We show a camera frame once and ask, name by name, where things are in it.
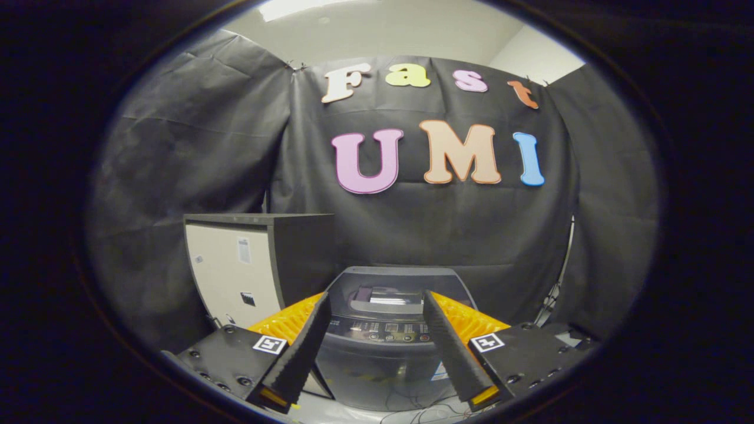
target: washing machine lid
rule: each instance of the washing machine lid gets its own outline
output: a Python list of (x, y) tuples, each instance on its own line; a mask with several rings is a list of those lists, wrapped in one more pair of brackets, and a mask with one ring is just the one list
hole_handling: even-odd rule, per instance
[(368, 320), (423, 321), (424, 290), (477, 307), (458, 274), (448, 268), (352, 266), (327, 290), (333, 315)]

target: washing machine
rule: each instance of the washing machine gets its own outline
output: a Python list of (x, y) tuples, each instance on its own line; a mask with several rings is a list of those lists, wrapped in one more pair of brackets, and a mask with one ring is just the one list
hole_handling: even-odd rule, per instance
[(424, 290), (477, 308), (446, 268), (352, 266), (327, 288), (333, 317), (317, 366), (336, 401), (401, 411), (455, 395), (422, 316)]

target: black curtain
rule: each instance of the black curtain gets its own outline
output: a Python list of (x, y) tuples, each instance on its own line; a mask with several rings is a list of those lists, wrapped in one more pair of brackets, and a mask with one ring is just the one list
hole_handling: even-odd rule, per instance
[(104, 294), (150, 346), (177, 352), (211, 331), (183, 214), (259, 211), (291, 72), (220, 31), (147, 75), (112, 122), (92, 178), (90, 252)]
[[(324, 75), (358, 63), (368, 63), (371, 71), (354, 94), (322, 103)], [(400, 63), (423, 66), (431, 83), (388, 84), (389, 68)], [(452, 74), (458, 69), (480, 74), (487, 92), (456, 87)], [(538, 109), (519, 100), (509, 81), (528, 87)], [(542, 86), (454, 60), (364, 57), (297, 70), (290, 96), (290, 123), (271, 185), (272, 212), (334, 213), (341, 268), (447, 266), (461, 276), (482, 312), (511, 323), (535, 319), (560, 272), (576, 197), (570, 140)], [(447, 184), (427, 183), (430, 149), (419, 123), (428, 119), (448, 122), (461, 141), (473, 124), (492, 127), (501, 182), (479, 184), (454, 175)], [(372, 135), (385, 128), (403, 132), (397, 181), (371, 195), (346, 191), (337, 180), (331, 140), (363, 134), (359, 168), (372, 176), (381, 170), (380, 145)], [(521, 182), (516, 132), (537, 138), (543, 186)]]
[(547, 87), (578, 161), (572, 250), (552, 322), (604, 338), (627, 316), (659, 236), (653, 136), (590, 65)]

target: letter u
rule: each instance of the letter u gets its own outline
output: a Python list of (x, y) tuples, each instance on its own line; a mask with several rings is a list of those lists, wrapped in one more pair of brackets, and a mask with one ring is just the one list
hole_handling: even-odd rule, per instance
[(365, 177), (359, 171), (359, 145), (364, 141), (363, 134), (343, 134), (333, 138), (336, 150), (336, 173), (338, 183), (349, 192), (359, 195), (374, 194), (389, 189), (398, 178), (398, 140), (403, 131), (397, 129), (380, 130), (374, 139), (380, 143), (382, 169), (373, 177)]

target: washing machine control panel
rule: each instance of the washing machine control panel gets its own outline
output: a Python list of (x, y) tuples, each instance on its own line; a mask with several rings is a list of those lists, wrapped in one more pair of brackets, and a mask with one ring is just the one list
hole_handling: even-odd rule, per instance
[(333, 315), (327, 332), (356, 340), (383, 343), (427, 343), (432, 341), (423, 321), (370, 321)]

